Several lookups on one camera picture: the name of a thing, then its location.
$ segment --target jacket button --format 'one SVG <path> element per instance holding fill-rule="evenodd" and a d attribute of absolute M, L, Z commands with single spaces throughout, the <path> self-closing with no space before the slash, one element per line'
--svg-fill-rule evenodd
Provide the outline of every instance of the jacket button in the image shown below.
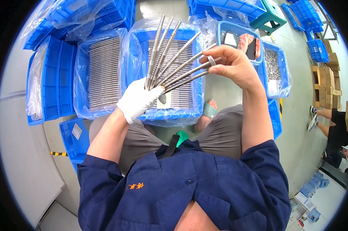
<path fill-rule="evenodd" d="M 193 184 L 193 182 L 194 182 L 194 181 L 191 180 L 191 179 L 185 181 L 185 183 L 186 183 L 187 185 Z"/>

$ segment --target yellow black hazard tape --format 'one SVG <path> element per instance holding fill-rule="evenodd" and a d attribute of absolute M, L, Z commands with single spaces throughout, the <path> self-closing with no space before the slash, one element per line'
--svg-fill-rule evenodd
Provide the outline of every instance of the yellow black hazard tape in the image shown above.
<path fill-rule="evenodd" d="M 67 152 L 55 152 L 55 151 L 52 151 L 51 155 L 53 155 L 53 156 L 68 156 Z"/>
<path fill-rule="evenodd" d="M 279 99 L 279 115 L 280 115 L 280 121 L 282 121 L 282 111 L 283 111 L 283 99 Z"/>

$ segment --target white glove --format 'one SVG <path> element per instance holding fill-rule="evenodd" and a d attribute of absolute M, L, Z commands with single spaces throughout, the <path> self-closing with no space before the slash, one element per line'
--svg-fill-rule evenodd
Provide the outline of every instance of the white glove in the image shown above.
<path fill-rule="evenodd" d="M 146 78 L 132 82 L 117 102 L 117 106 L 129 124 L 132 124 L 146 110 L 151 109 L 157 98 L 164 92 L 161 86 L 152 90 L 144 90 L 145 82 Z"/>

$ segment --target gray shorts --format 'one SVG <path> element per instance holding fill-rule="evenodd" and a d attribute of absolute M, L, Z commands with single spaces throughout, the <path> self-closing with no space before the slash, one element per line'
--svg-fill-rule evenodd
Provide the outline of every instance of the gray shorts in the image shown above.
<path fill-rule="evenodd" d="M 89 129 L 90 142 L 96 137 L 108 115 L 96 118 Z M 224 108 L 208 124 L 208 126 L 193 140 L 199 141 L 204 152 L 214 155 L 228 156 L 239 159 L 242 154 L 242 105 Z M 129 126 L 124 144 L 121 149 L 119 168 L 125 174 L 130 165 L 145 154 L 156 152 L 161 145 L 168 145 L 143 127 L 143 123 L 136 120 Z"/>

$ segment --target blue work jacket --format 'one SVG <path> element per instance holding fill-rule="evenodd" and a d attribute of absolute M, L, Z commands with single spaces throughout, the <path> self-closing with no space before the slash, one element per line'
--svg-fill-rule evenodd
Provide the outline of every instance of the blue work jacket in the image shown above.
<path fill-rule="evenodd" d="M 173 156 L 146 154 L 122 177 L 112 161 L 87 155 L 78 164 L 82 230 L 174 230 L 195 200 L 220 230 L 285 230 L 288 182 L 273 140 L 240 160 L 205 153 L 184 141 Z"/>

